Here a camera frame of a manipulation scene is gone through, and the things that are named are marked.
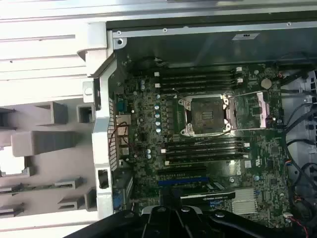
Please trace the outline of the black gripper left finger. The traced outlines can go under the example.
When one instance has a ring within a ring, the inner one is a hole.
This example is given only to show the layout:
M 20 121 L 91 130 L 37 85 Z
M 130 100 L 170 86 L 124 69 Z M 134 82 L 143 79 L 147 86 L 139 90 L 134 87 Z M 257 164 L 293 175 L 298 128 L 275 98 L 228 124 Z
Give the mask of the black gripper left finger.
M 159 192 L 158 205 L 144 207 L 138 215 L 122 211 L 99 220 L 81 230 L 83 238 L 168 238 L 172 212 L 177 208 L 177 193 L 172 189 Z

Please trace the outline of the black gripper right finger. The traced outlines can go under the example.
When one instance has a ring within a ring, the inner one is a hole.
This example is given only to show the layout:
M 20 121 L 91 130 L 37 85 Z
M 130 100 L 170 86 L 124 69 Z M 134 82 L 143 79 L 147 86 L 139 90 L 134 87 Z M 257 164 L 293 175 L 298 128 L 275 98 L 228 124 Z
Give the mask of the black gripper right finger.
M 172 191 L 172 209 L 179 238 L 293 238 L 293 229 L 273 229 L 225 210 L 200 211 L 183 205 L 180 190 Z

